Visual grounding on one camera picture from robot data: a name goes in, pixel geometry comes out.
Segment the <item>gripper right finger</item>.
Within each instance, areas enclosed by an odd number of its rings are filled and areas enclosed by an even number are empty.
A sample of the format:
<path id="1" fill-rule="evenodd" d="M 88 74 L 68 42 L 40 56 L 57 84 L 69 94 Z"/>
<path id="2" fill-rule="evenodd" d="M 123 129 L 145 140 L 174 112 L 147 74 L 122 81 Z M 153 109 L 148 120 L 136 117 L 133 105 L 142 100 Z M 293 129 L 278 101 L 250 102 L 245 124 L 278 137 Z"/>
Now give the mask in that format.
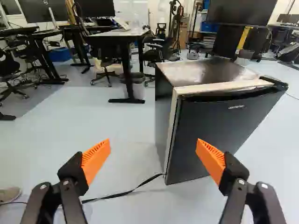
<path id="1" fill-rule="evenodd" d="M 248 182 L 249 170 L 231 153 L 222 152 L 198 139 L 197 156 L 227 197 L 220 224 L 239 224 L 244 207 L 249 206 L 256 224 L 284 224 L 285 216 L 274 188 L 264 182 Z"/>

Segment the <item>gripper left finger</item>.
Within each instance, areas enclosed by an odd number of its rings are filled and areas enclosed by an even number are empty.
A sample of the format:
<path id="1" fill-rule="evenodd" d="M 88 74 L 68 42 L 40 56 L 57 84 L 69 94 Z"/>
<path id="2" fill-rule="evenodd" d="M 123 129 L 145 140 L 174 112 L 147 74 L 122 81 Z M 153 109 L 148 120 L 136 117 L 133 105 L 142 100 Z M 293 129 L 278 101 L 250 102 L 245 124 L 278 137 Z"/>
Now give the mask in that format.
<path id="1" fill-rule="evenodd" d="M 85 152 L 75 153 L 58 170 L 58 183 L 42 182 L 32 189 L 21 223 L 52 224 L 55 213 L 61 206 L 67 224 L 86 224 L 80 197 L 88 191 L 110 153 L 109 139 Z"/>

